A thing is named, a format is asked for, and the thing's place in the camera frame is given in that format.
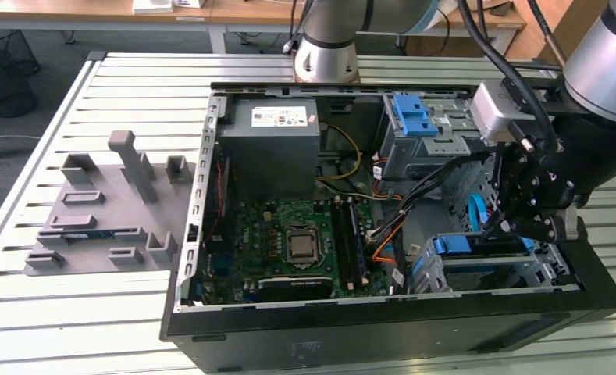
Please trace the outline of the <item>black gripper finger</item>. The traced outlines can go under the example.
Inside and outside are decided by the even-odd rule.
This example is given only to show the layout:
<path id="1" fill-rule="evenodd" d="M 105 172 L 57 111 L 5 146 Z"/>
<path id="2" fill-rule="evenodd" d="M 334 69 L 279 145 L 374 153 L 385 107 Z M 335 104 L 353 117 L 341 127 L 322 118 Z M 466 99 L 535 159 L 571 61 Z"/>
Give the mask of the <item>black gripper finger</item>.
<path id="1" fill-rule="evenodd" d="M 555 212 L 517 216 L 507 222 L 515 235 L 545 243 L 577 241 L 582 235 L 582 220 L 575 206 Z"/>
<path id="2" fill-rule="evenodd" d="M 497 191 L 495 212 L 483 233 L 487 238 L 515 234 L 541 238 L 545 217 L 535 197 L 542 174 L 545 142 L 538 146 L 523 139 L 521 143 L 499 143 L 495 149 L 493 186 Z"/>

